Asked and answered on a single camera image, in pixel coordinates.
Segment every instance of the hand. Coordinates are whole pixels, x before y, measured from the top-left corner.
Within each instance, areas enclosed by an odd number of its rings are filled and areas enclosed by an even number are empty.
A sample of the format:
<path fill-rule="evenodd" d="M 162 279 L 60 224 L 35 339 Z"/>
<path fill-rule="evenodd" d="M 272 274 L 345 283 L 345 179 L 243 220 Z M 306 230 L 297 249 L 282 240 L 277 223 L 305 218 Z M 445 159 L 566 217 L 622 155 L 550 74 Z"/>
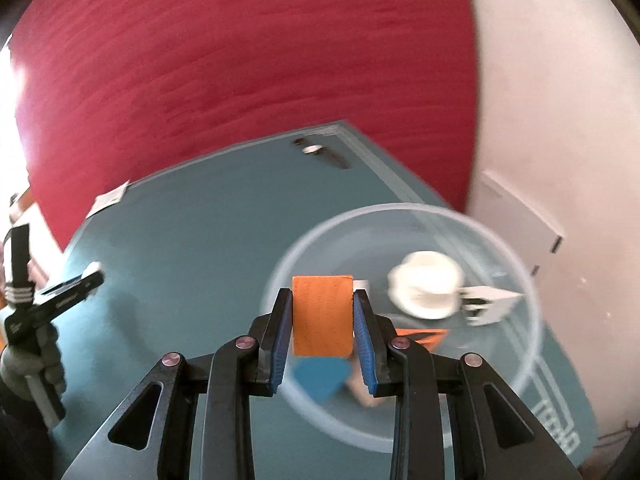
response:
<path fill-rule="evenodd" d="M 52 324 L 48 324 L 38 329 L 37 336 L 39 356 L 13 345 L 7 346 L 0 355 L 0 377 L 15 395 L 24 400 L 33 400 L 25 377 L 37 375 L 42 370 L 58 395 L 66 390 L 65 369 L 62 367 L 60 349 L 56 343 L 58 331 Z"/>

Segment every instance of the gray glove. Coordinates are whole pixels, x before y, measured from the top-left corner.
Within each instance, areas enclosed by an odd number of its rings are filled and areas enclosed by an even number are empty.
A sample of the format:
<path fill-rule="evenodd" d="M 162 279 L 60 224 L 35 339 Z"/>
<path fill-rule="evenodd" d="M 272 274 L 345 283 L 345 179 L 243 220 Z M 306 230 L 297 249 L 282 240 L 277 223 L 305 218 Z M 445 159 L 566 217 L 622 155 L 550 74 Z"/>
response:
<path fill-rule="evenodd" d="M 58 330 L 48 324 L 40 327 L 36 335 L 41 355 L 37 356 L 20 348 L 9 345 L 0 356 L 0 377 L 4 384 L 18 397 L 33 400 L 26 376 L 37 375 L 44 370 L 49 383 L 53 384 L 58 395 L 66 390 L 65 369 L 60 361 Z"/>

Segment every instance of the table surface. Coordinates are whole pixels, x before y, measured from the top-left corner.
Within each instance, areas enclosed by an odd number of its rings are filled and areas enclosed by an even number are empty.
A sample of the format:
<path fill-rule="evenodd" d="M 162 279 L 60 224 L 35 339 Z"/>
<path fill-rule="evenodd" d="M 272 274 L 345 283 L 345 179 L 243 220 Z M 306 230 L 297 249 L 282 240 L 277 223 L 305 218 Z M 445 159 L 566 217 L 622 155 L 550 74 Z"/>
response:
<path fill-rule="evenodd" d="M 318 136 L 351 167 L 302 155 L 291 143 L 300 134 Z M 341 212 L 387 202 L 445 205 L 362 134 L 334 123 L 153 174 L 85 221 L 52 282 L 94 260 L 103 263 L 106 281 L 94 298 L 56 320 L 68 383 L 67 415 L 52 432 L 58 476 L 162 355 L 209 354 L 245 333 L 274 266 L 297 238 Z M 523 346 L 520 329 L 511 327 L 516 351 Z M 593 412 L 548 328 L 522 399 L 575 464 L 591 452 Z M 297 479 L 301 470 L 309 480 L 388 478 L 389 454 L 332 439 L 282 396 L 252 398 L 252 436 L 257 478 Z M 196 446 L 199 440 L 195 433 Z M 197 479 L 196 447 L 193 454 L 191 478 Z"/>

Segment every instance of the clear plastic bowl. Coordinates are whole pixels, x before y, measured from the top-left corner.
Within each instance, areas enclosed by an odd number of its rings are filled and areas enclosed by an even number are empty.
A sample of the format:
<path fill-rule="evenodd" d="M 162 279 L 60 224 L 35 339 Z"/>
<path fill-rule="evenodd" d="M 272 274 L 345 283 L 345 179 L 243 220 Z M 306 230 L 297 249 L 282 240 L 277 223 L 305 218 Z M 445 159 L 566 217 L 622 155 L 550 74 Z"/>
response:
<path fill-rule="evenodd" d="M 521 292 L 523 298 L 498 323 L 469 327 L 462 312 L 440 320 L 417 319 L 388 298 L 387 274 L 415 251 L 438 251 L 455 259 L 465 272 L 465 286 L 490 285 Z M 542 317 L 529 271 L 494 232 L 472 218 L 437 206 L 393 203 L 345 212 L 299 238 L 275 267 L 262 297 L 270 312 L 278 290 L 291 287 L 296 275 L 350 274 L 369 281 L 373 310 L 396 328 L 447 328 L 434 352 L 459 358 L 477 352 L 521 394 L 542 343 Z M 392 400 L 366 408 L 345 388 L 322 404 L 312 400 L 292 370 L 300 357 L 289 351 L 278 393 L 311 424 L 330 436 L 367 450 L 392 452 L 395 406 Z M 443 436 L 450 446 L 446 403 L 441 398 Z"/>

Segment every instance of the red curtain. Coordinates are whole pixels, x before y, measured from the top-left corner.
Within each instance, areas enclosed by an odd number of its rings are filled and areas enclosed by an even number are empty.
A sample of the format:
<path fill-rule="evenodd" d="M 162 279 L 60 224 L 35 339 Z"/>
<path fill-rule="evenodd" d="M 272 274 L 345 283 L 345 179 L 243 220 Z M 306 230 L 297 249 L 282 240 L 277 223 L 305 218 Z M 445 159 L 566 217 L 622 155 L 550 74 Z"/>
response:
<path fill-rule="evenodd" d="M 31 187 L 61 247 L 126 180 L 342 118 L 464 205 L 470 0 L 34 0 L 10 48 Z"/>

